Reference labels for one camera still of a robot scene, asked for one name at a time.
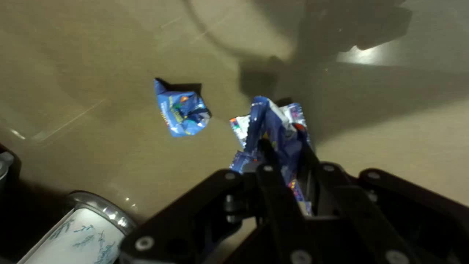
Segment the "black metal frame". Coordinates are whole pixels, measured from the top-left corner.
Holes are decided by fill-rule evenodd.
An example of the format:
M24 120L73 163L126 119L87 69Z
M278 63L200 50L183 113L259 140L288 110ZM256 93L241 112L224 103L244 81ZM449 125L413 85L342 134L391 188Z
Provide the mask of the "black metal frame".
M227 263L469 263L466 207L382 170L351 178L304 147L304 219L269 144L259 150L266 163L256 173L219 170L126 236L120 263L202 263L246 217L257 226ZM152 245L137 250L140 238Z

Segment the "plastic wrapper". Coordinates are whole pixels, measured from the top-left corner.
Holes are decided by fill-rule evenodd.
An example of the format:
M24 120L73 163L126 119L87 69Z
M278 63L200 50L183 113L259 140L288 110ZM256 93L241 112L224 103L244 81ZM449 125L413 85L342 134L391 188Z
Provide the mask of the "plastic wrapper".
M263 160L257 153L257 141L269 140L281 166L285 185L309 214L309 201L296 185L296 173L303 144L309 144L306 122L300 104L291 103L284 107L275 106L265 97L254 97L247 116L230 120L231 128L243 150L234 156L231 170L243 173L260 164Z
M172 138L199 134L209 120L209 110L194 91L171 91L155 79L158 106Z

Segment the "bolt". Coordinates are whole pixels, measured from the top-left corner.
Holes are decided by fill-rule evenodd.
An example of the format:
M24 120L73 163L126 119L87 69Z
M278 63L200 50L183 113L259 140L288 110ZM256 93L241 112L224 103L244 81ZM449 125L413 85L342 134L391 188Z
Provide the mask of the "bolt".
M369 191L369 192L367 192L367 198L369 198L369 201L372 201L372 203L376 203L376 201L378 201L378 195L376 195L375 191Z
M234 216L225 216L225 222L227 223L235 223L235 217Z
M385 260L389 264L408 264L408 258L405 254L400 252L400 251L386 251L385 252Z
M153 245L153 239L150 236L143 236L143 238L139 238L136 242L134 242L134 248L137 251L147 251L150 250Z
M272 166L263 166L263 172L274 172Z
M5 173L8 172L8 166L0 160L0 178L5 176Z
M310 264L310 255L306 251L293 251L290 255L291 264Z
M334 170L335 170L335 167L334 167L334 166L329 166L329 164L322 166L322 169L323 169L325 172L334 172Z
M381 179L381 175L378 175L376 172L370 172L370 173L367 173L367 178L378 181L378 179Z
M225 175L224 175L224 179L227 179L227 181L231 181L231 179L234 179L234 178L235 178L234 173L225 173Z

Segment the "blue plastic bag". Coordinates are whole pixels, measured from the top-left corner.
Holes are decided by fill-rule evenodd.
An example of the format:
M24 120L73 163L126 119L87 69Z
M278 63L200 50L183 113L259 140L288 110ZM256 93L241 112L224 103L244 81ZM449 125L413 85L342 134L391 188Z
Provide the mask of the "blue plastic bag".
M172 138L196 135L209 120L209 110L194 91L169 91L155 79L158 106Z
M234 156L231 170L243 173L260 164L263 160L257 153L257 142L260 138L266 138L276 153L285 185L293 191L296 200L303 203L304 214L309 214L309 201L304 201L301 191L296 185L300 153L303 144L309 144L300 104L293 103L278 107L265 97L254 97L247 120L249 126L247 132L244 132L246 118L231 119L231 128L243 145L243 151Z

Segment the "trash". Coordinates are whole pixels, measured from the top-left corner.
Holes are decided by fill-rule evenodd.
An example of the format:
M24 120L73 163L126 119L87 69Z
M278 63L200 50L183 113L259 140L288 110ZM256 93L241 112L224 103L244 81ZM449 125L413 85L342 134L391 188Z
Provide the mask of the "trash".
M278 107L265 97L254 97L247 116L232 118L231 128L243 147L231 163L231 170L243 173L262 163L256 147L260 138L269 140L281 166L285 185L293 191L304 214L309 214L309 201L296 185L296 173L303 144L309 144L306 122L300 104L291 103Z
M196 135L208 125L209 110L194 91L171 91L156 78L155 93L162 119L172 138Z

